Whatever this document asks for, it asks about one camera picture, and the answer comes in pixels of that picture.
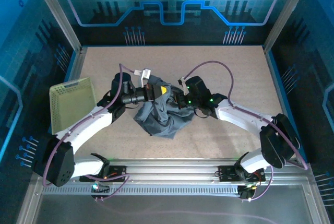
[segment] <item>plastic basket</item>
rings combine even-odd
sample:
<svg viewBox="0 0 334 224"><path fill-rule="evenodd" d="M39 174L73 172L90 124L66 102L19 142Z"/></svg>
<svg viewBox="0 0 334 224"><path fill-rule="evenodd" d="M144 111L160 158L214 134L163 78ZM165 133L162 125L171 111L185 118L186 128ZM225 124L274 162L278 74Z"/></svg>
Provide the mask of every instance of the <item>plastic basket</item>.
<svg viewBox="0 0 334 224"><path fill-rule="evenodd" d="M52 86L49 95L52 134L73 125L96 106L90 78Z"/></svg>

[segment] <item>beige tabletop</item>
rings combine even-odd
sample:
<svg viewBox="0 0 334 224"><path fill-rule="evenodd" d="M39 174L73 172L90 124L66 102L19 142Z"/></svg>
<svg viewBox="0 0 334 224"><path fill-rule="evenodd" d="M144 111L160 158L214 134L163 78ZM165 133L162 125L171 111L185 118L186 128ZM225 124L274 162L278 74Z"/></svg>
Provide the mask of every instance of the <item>beige tabletop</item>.
<svg viewBox="0 0 334 224"><path fill-rule="evenodd" d="M261 46L135 46L88 48L81 77L91 77L97 101L110 89L118 64L130 69L149 68L151 74L177 86L177 80L208 60L222 61L234 75L231 99L258 112L281 112ZM212 93L227 95L231 79L218 64L193 73ZM137 76L132 75L134 84ZM134 120L137 109L127 110L116 122L99 131L76 155L96 152L106 158L238 158L260 147L247 131L212 117L193 121L174 139L149 136Z"/></svg>

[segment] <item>white connector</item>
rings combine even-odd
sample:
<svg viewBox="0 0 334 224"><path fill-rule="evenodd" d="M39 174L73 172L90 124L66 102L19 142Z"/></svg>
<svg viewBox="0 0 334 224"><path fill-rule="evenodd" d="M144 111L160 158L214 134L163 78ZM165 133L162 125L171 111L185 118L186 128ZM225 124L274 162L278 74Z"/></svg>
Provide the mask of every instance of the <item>white connector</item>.
<svg viewBox="0 0 334 224"><path fill-rule="evenodd" d="M187 95L189 93L189 90L188 90L188 87L186 85L186 79L184 79L184 77L182 77L180 79L180 81L181 81L181 86L183 88L183 95Z"/></svg>
<svg viewBox="0 0 334 224"><path fill-rule="evenodd" d="M150 78L151 70L148 68L145 68L142 71L135 70L134 75L140 76L138 84L140 87L144 87L144 79L148 80Z"/></svg>

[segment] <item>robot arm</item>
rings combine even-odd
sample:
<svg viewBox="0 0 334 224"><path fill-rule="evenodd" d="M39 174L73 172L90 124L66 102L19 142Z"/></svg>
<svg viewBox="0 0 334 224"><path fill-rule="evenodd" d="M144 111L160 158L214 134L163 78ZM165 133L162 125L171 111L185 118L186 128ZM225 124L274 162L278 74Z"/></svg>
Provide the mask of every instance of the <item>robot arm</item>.
<svg viewBox="0 0 334 224"><path fill-rule="evenodd" d="M149 76L145 70L142 71L144 75L141 76L141 79L148 78ZM150 84L144 85L143 82L141 82L142 87L136 88L131 82L130 75L127 73L123 73L122 80L120 95L111 106L108 107L120 85L119 73L115 75L112 81L111 90L103 96L102 100L97 103L97 106L84 118L55 135L44 134L40 136L40 144L37 147L32 164L32 169L35 173L43 176L52 150L65 135L68 136L60 144L51 161L46 176L48 181L56 186L62 186L71 178L77 176L87 174L103 176L106 173L109 161L104 157L91 154L87 157L74 158L74 154L94 134L115 122L125 112L125 105L152 101L166 92L164 87ZM70 132L74 126L76 126L75 129L73 132Z"/></svg>
<svg viewBox="0 0 334 224"><path fill-rule="evenodd" d="M261 148L244 154L235 164L235 172L241 179L245 179L249 174L267 166L283 168L286 161L294 154L283 137L268 122L273 123L283 131L296 149L300 148L297 134L285 115L271 116L257 113L229 101L224 95L211 94L198 76L188 80L181 79L179 83L184 88L183 94L175 96L179 107L191 105L207 116L228 121L260 139Z"/></svg>

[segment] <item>gray fabric bag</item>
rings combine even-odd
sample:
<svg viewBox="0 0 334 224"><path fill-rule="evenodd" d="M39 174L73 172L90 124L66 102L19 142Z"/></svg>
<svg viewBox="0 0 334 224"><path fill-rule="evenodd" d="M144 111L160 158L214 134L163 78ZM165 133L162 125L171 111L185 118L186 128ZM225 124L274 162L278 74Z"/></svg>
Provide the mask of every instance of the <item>gray fabric bag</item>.
<svg viewBox="0 0 334 224"><path fill-rule="evenodd" d="M161 78L151 75L148 83L164 86L167 92L155 101L145 102L134 120L150 135L173 139L178 130L192 121L194 108L179 109L173 94L181 90Z"/></svg>

